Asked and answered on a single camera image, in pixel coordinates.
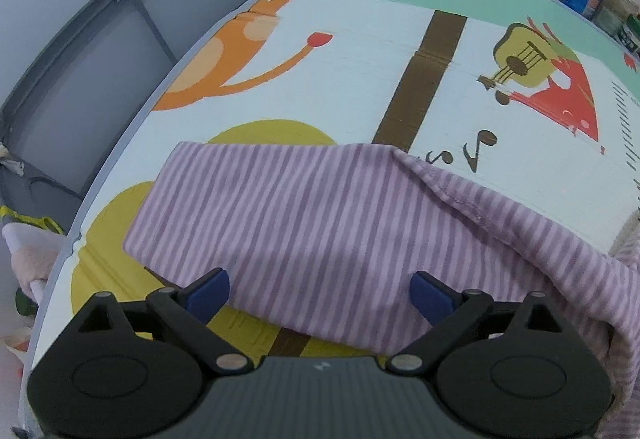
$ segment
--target green container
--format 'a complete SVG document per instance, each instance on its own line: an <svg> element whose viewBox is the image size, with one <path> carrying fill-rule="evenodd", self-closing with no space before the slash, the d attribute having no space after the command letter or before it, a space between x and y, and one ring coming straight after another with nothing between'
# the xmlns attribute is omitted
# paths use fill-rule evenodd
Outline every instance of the green container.
<svg viewBox="0 0 640 439"><path fill-rule="evenodd" d="M640 50L640 19L638 16L633 14L628 16L620 26L618 40L633 54L638 54Z"/></svg>

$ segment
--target blue gripper pad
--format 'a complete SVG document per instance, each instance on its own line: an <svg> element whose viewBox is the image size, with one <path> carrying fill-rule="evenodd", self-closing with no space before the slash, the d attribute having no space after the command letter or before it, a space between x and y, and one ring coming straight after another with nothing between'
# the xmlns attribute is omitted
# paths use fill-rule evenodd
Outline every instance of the blue gripper pad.
<svg viewBox="0 0 640 439"><path fill-rule="evenodd" d="M182 306L196 320L208 324L229 298L229 275L214 269L182 291Z"/></svg>
<svg viewBox="0 0 640 439"><path fill-rule="evenodd" d="M409 283L412 305L431 326L436 326L460 306L462 295L424 271L418 271Z"/></svg>

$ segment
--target orange monkey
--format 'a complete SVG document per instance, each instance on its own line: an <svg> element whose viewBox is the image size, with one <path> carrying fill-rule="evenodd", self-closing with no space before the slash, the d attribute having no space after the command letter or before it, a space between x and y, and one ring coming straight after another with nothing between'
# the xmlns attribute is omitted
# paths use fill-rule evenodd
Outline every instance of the orange monkey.
<svg viewBox="0 0 640 439"><path fill-rule="evenodd" d="M277 67L244 82L224 85L262 48L278 24L276 13L290 1L258 0L249 11L225 23L191 59L153 110L180 108L202 98L242 92L287 72L314 48L328 43L331 35L313 33L298 53Z"/></svg>

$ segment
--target purple striped fabric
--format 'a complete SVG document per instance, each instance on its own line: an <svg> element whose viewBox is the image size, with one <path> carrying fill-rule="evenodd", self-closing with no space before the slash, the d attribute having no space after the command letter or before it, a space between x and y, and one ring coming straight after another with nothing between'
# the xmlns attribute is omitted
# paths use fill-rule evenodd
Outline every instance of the purple striped fabric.
<svg viewBox="0 0 640 439"><path fill-rule="evenodd" d="M390 146L184 142L124 249L182 287L223 267L232 307L387 355L430 328L408 299L415 271L497 300L545 291L614 384L599 435L638 435L637 231L607 257L521 204Z"/></svg>

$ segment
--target cartoon print mat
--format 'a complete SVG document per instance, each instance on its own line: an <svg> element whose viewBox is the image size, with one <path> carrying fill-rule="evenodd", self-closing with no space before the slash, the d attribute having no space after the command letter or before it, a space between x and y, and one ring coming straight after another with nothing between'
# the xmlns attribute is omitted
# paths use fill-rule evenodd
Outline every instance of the cartoon print mat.
<svg viewBox="0 0 640 439"><path fill-rule="evenodd" d="M252 0L172 71L119 143L50 296L34 360L95 291L161 285L122 238L175 145L392 144L526 204L608 253L638 221L640 81L550 0ZM257 359L353 355L225 308Z"/></svg>

